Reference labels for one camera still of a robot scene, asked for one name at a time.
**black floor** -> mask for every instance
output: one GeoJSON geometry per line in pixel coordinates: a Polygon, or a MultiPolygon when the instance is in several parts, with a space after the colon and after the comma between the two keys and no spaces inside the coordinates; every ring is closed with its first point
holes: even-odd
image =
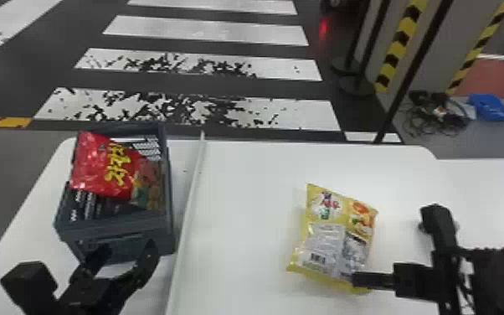
{"type": "MultiPolygon", "coordinates": [[[[32,117],[59,86],[79,88],[146,90],[157,82],[172,93],[203,93],[285,97],[291,99],[328,99],[332,102],[340,128],[349,132],[375,132],[384,119],[376,97],[357,99],[341,93],[338,77],[329,60],[345,54],[352,38],[357,11],[324,12],[318,1],[295,0],[299,20],[309,40],[308,47],[277,45],[227,44],[170,39],[134,39],[102,34],[118,14],[147,17],[231,19],[240,22],[295,23],[289,17],[269,14],[222,13],[188,10],[135,8],[127,0],[63,0],[43,17],[0,47],[0,116],[32,117]],[[321,24],[327,32],[321,33],[321,24]],[[172,75],[102,73],[74,70],[75,64],[90,47],[122,49],[177,49],[194,53],[250,54],[283,58],[315,59],[323,82],[278,82],[210,77],[179,78],[172,75]]],[[[88,121],[33,121],[29,128],[41,130],[77,130],[88,121]]],[[[201,127],[172,126],[172,132],[196,133],[201,127]]],[[[208,133],[219,137],[259,139],[297,139],[345,141],[342,132],[287,131],[207,126],[208,133]]]]}

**tangled wires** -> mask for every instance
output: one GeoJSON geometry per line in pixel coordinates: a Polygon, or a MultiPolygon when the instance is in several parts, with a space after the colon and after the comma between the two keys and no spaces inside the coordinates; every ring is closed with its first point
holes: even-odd
{"type": "Polygon", "coordinates": [[[447,114],[443,115],[442,119],[439,119],[434,114],[437,108],[430,109],[410,103],[410,107],[403,111],[405,113],[403,130],[411,137],[421,137],[437,133],[447,137],[457,137],[468,126],[470,119],[465,109],[459,103],[451,100],[448,102],[458,107],[463,116],[457,116],[453,111],[446,110],[447,114]]]}

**blue bag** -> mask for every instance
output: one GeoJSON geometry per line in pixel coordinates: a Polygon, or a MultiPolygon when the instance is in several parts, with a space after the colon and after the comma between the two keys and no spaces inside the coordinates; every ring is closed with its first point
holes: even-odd
{"type": "Polygon", "coordinates": [[[504,121],[504,104],[492,94],[473,94],[467,101],[476,108],[476,113],[488,121],[504,121]]]}

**gray plastic basket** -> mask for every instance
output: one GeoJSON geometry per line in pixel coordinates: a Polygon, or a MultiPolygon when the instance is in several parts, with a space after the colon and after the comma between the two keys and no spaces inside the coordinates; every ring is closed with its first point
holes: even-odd
{"type": "Polygon", "coordinates": [[[176,240],[173,232],[172,217],[172,175],[164,125],[159,123],[121,123],[111,124],[105,128],[90,130],[126,147],[135,148],[150,160],[161,159],[164,163],[164,196],[165,211],[145,211],[139,207],[121,201],[113,201],[120,207],[120,216],[72,220],[76,190],[64,185],[59,209],[54,219],[54,228],[59,238],[64,241],[79,261],[98,245],[108,244],[113,256],[107,264],[134,261],[141,253],[149,239],[153,239],[161,256],[174,253],[176,240]]]}

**chip bag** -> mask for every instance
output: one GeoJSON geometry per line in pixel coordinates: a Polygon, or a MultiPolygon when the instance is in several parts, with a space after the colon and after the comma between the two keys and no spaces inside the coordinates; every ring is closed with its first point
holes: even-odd
{"type": "Polygon", "coordinates": [[[157,210],[164,203],[162,175],[162,161],[149,161],[108,137],[81,132],[69,186],[157,210]]]}
{"type": "Polygon", "coordinates": [[[313,184],[306,190],[302,242],[295,248],[287,271],[350,293],[368,292],[354,287],[351,276],[368,258],[377,210],[313,184]]]}

